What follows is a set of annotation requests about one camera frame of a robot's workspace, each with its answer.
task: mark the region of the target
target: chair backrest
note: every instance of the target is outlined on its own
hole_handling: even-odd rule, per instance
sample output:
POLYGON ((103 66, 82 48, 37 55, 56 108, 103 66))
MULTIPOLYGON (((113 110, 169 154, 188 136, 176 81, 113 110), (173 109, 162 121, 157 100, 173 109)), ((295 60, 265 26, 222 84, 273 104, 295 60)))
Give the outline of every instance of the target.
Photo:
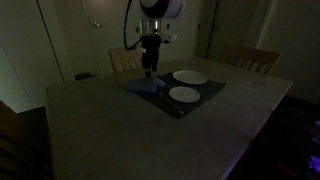
POLYGON ((280 53, 225 45, 220 62, 250 71, 269 74, 279 57, 280 53))
POLYGON ((110 60, 114 72, 128 71, 142 67, 142 48, 127 51, 125 48, 109 50, 110 60))
POLYGON ((49 147, 0 101, 0 173, 18 179, 50 177, 49 147))

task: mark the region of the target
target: white plate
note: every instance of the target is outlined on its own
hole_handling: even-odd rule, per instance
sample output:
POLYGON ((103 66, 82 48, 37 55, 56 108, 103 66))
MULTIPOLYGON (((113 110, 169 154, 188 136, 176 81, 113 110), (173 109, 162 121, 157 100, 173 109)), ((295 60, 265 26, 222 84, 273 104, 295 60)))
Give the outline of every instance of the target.
POLYGON ((173 73, 173 78, 187 84, 203 84, 208 78, 198 71, 180 70, 173 73))
POLYGON ((174 100, 184 103, 192 103, 200 99, 200 94, 198 91, 183 86, 178 86, 170 89, 169 95, 174 100))

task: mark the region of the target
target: dark placemat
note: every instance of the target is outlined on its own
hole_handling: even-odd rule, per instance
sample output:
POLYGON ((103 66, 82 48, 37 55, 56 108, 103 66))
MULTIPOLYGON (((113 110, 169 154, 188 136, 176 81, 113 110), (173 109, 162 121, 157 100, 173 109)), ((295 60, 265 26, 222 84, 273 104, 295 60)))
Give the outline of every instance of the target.
POLYGON ((201 106, 204 102, 211 99, 225 86, 225 84, 217 83, 211 80, 208 80, 207 82, 201 85, 185 84, 175 80, 172 77, 172 73, 158 76, 158 78, 166 83, 166 86, 159 90, 158 93, 138 92, 137 94, 175 118, 182 118, 186 116, 191 111, 201 106), (194 103, 182 103, 172 99, 169 96, 169 90, 177 86, 185 86, 197 90, 200 93, 200 99, 194 103))

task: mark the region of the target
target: blue cloth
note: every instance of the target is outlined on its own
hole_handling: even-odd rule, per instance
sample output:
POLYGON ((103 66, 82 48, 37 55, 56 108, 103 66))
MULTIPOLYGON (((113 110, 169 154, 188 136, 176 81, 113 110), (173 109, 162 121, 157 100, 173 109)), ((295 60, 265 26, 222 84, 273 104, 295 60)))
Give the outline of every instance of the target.
POLYGON ((125 89, 133 92, 156 93, 158 89, 166 86, 166 83, 158 78, 136 78, 127 82, 125 89))

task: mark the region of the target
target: table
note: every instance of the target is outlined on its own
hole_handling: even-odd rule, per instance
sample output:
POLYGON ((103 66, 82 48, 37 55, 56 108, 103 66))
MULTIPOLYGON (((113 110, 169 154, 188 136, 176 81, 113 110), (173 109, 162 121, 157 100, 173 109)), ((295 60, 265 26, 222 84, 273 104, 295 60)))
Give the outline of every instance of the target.
POLYGON ((132 92, 142 69, 46 89, 57 179, 225 179, 292 82, 202 58, 159 64, 158 74, 200 71, 226 83, 175 119, 132 92))

